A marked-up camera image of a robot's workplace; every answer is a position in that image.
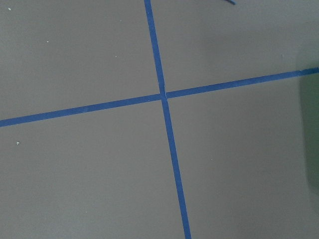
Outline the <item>green plastic tray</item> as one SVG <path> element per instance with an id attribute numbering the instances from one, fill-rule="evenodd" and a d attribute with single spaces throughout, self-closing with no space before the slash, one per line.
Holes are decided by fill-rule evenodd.
<path id="1" fill-rule="evenodd" d="M 307 70 L 300 80 L 306 178 L 309 191 L 319 196 L 319 68 Z"/>

